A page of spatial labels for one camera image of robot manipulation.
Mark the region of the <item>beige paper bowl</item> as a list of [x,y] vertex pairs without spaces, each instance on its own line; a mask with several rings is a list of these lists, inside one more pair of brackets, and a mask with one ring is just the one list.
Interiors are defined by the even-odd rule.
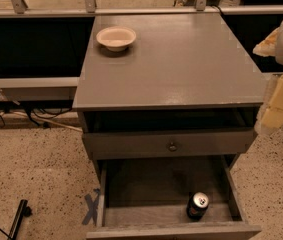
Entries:
[[99,44],[113,52],[121,52],[136,40],[134,30],[123,26],[113,26],[100,30],[96,35]]

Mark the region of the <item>blue tape cross mark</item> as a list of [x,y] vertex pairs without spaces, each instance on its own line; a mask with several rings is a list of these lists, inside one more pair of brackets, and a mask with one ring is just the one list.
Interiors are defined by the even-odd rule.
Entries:
[[96,223],[97,221],[97,210],[101,191],[99,188],[95,188],[93,192],[96,194],[95,199],[92,199],[92,196],[90,194],[87,194],[84,197],[88,207],[88,211],[82,221],[83,225],[88,225],[90,221],[93,221],[93,223]]

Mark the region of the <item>open grey middle drawer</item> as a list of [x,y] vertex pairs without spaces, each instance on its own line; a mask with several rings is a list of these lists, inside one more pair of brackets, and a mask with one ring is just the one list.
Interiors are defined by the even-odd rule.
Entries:
[[[96,229],[87,240],[250,240],[251,225],[222,156],[107,160]],[[200,220],[186,213],[196,192],[209,197]]]

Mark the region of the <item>grey wooden drawer cabinet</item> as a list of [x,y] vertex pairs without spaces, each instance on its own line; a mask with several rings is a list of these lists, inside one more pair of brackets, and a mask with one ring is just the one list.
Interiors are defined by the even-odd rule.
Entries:
[[219,14],[99,16],[93,28],[110,26],[137,38],[121,52],[90,40],[74,99],[83,135],[254,130],[265,80]]

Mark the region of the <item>blue pepsi can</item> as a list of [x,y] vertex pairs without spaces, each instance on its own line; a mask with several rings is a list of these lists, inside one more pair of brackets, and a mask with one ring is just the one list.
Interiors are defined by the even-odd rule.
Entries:
[[186,213],[190,219],[200,220],[209,207],[209,197],[203,192],[194,193],[188,200]]

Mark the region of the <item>closed grey upper drawer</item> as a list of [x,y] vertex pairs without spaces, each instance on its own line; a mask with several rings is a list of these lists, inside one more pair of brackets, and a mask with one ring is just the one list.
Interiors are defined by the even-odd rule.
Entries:
[[[241,154],[255,137],[253,129],[153,131],[86,133],[83,142],[92,160],[108,160]],[[170,142],[177,145],[175,152],[168,150]]]

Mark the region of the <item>round metal drawer knob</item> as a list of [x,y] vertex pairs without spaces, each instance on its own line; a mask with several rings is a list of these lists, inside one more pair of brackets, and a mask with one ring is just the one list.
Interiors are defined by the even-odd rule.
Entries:
[[178,149],[177,145],[174,142],[170,142],[168,145],[168,150],[170,152],[175,152]]

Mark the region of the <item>black power strip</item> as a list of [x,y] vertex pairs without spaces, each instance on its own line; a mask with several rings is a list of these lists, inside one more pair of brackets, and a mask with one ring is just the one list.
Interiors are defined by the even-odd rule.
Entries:
[[28,217],[30,214],[29,207],[28,207],[28,201],[25,199],[22,199],[19,203],[17,212],[15,214],[12,226],[10,228],[10,232],[8,234],[8,240],[16,240],[17,235],[20,229],[20,226],[22,224],[23,218]]

